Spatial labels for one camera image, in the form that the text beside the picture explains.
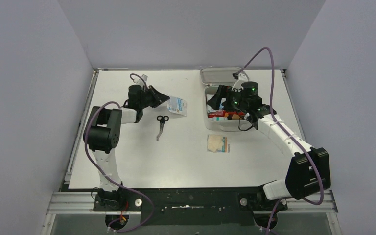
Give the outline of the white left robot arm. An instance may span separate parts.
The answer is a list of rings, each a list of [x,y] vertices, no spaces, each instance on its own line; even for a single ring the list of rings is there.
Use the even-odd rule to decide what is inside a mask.
[[[169,100],[169,96],[153,86],[131,85],[123,106],[116,109],[108,109],[106,105],[92,107],[83,141],[87,158],[96,167],[100,177],[100,185],[96,188],[97,205],[119,211],[126,207],[128,195],[136,194],[135,190],[123,186],[118,174],[115,148],[121,126],[138,123],[145,108],[157,108]]]

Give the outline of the white plastic bottle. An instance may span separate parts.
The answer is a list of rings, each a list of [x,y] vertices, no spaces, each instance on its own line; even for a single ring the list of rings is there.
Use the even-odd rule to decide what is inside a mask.
[[[227,117],[210,117],[210,121],[228,121]]]

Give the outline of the beige gauze packet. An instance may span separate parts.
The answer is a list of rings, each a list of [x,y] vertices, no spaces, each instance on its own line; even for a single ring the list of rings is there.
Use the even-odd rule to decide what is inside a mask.
[[[229,153],[230,144],[225,136],[209,134],[207,137],[207,151],[213,153]]]

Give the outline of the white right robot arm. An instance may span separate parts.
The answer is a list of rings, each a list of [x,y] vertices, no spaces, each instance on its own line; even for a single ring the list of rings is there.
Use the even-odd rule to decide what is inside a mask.
[[[219,85],[206,104],[213,109],[240,114],[252,128],[263,133],[285,156],[290,157],[286,176],[263,185],[263,192],[256,196],[261,209],[270,209],[276,199],[303,199],[330,188],[328,152],[313,147],[288,128],[277,112],[263,103],[256,82],[244,82],[239,89]]]

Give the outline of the red first aid pouch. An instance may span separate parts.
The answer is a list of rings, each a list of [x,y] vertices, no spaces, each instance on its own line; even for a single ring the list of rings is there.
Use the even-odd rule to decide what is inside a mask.
[[[238,112],[238,111],[226,111],[226,110],[218,110],[218,111],[214,111],[214,112],[209,112],[207,114],[207,116],[209,118],[213,118],[213,117],[239,117],[239,118],[243,118],[245,116],[245,113],[244,112]]]

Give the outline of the white blue label packet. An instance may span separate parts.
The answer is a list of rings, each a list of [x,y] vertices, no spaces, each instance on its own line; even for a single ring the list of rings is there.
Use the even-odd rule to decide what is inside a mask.
[[[170,113],[187,116],[187,102],[182,98],[170,96],[167,101],[167,109]]]

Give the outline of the clear bag of wipes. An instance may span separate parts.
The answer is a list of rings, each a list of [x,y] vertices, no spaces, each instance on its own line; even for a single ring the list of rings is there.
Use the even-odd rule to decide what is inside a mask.
[[[214,95],[206,94],[206,103],[213,103],[213,102],[214,102]]]

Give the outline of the black handled scissors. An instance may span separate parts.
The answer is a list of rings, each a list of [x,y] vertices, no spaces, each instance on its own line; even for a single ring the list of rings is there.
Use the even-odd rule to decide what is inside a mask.
[[[167,121],[169,121],[169,116],[167,115],[158,115],[157,116],[157,121],[160,123],[160,127],[159,127],[159,132],[156,136],[156,141],[159,141],[162,133],[163,133],[163,130],[164,130],[164,125]]]

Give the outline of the brown bottle orange cap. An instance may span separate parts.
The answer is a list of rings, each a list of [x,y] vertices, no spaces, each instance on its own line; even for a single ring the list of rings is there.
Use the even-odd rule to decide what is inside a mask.
[[[233,113],[233,114],[228,114],[227,119],[228,120],[244,120],[244,113]]]

